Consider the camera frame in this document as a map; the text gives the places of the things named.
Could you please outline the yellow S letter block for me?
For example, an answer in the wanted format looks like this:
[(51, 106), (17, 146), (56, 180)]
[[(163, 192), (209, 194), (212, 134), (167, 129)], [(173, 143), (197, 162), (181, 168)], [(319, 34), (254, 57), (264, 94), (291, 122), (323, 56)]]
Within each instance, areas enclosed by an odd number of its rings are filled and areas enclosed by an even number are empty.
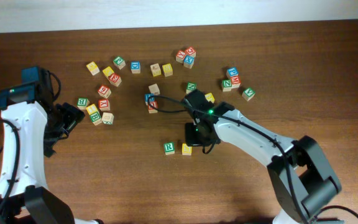
[(185, 144), (185, 143), (183, 143), (183, 144), (182, 144), (181, 152), (182, 152), (182, 154), (185, 155), (185, 156), (190, 156), (190, 155), (192, 155), (192, 147), (191, 147), (191, 146), (188, 146), (188, 145)]

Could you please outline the green R letter block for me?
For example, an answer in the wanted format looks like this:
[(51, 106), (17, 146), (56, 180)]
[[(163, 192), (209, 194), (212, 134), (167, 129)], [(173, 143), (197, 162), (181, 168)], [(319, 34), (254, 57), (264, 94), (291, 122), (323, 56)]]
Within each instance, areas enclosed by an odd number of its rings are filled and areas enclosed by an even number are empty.
[(174, 154), (175, 153), (175, 145), (173, 142), (166, 142), (163, 145), (164, 152), (166, 155)]

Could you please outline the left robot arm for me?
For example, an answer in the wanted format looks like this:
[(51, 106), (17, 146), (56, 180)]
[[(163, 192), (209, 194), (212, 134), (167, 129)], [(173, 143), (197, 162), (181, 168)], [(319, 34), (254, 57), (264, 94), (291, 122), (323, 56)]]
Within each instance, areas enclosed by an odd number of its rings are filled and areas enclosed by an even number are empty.
[(45, 177), (45, 157), (85, 117), (68, 103), (55, 103), (60, 93), (53, 90), (54, 78), (39, 66), (25, 68), (20, 85), (0, 92), (0, 223), (83, 223), (48, 190)]

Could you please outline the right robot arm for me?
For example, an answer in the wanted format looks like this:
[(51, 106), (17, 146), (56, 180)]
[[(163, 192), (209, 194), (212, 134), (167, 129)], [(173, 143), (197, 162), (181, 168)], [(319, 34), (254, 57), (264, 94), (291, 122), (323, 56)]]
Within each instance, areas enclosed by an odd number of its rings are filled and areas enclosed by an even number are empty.
[(181, 101), (192, 123), (185, 126), (189, 146), (232, 144), (267, 168), (281, 206), (274, 223), (309, 223), (342, 190), (322, 148), (309, 136), (281, 136), (252, 122), (232, 105), (214, 105), (199, 90)]

